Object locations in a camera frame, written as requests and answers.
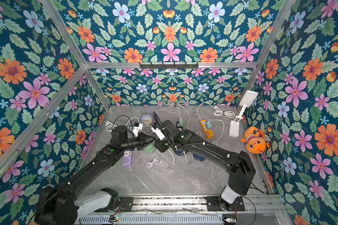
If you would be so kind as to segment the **green meat grinder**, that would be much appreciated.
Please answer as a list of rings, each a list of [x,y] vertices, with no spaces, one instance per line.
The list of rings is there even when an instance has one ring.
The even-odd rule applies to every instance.
[[[148,146],[146,146],[143,151],[145,153],[151,153],[151,152],[154,152],[155,151],[155,143],[150,143]]]

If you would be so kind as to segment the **blue meat grinder front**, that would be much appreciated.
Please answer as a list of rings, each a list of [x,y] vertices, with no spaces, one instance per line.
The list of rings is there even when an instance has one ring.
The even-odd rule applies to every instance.
[[[194,158],[195,160],[197,160],[197,161],[204,161],[204,160],[206,160],[205,157],[200,156],[200,155],[197,155],[197,154],[193,154],[193,158]]]

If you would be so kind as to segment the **blue meat grinder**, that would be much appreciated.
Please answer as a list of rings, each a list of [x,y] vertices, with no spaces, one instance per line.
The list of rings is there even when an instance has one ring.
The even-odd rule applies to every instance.
[[[183,155],[184,155],[183,151],[175,151],[175,153],[176,153],[178,156],[183,156]]]
[[[204,160],[206,160],[205,157],[200,156],[200,155],[197,155],[197,154],[193,154],[193,158],[194,158],[195,160],[197,160],[197,161],[204,161]]]

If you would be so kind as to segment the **teal charger adapter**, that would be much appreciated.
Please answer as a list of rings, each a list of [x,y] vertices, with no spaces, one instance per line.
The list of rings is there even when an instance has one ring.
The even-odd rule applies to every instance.
[[[211,129],[211,127],[212,127],[211,122],[210,121],[206,122],[206,128],[207,129]]]

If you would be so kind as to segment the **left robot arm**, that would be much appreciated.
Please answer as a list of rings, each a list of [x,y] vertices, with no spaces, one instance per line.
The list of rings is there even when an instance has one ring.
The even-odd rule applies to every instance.
[[[39,195],[34,222],[39,225],[73,225],[98,209],[110,207],[115,210],[119,205],[118,193],[109,188],[82,200],[78,197],[99,175],[115,165],[125,151],[140,151],[156,140],[142,132],[129,138],[129,133],[126,126],[115,127],[109,144],[90,163],[56,187],[44,188]]]

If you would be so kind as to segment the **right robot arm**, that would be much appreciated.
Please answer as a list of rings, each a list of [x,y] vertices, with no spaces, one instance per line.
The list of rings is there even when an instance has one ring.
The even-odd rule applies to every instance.
[[[162,122],[156,112],[153,112],[155,128],[158,136],[155,147],[160,151],[172,148],[174,152],[191,152],[215,163],[229,174],[229,179],[223,188],[218,204],[221,207],[231,208],[237,198],[246,196],[256,170],[248,153],[241,151],[231,152],[205,141],[193,131],[176,128],[172,122]]]

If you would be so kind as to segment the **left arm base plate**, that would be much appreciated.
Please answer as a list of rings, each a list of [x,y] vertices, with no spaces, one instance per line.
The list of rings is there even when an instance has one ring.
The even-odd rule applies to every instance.
[[[106,211],[114,213],[131,212],[133,200],[133,197],[117,197],[109,203]]]

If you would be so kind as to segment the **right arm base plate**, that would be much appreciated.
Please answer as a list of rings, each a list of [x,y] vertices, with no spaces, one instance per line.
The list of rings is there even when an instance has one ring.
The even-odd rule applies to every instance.
[[[205,197],[207,202],[208,211],[232,211],[232,212],[242,212],[245,211],[245,206],[243,203],[242,197],[237,197],[234,200],[234,203],[227,203],[224,200],[220,199],[219,196]]]

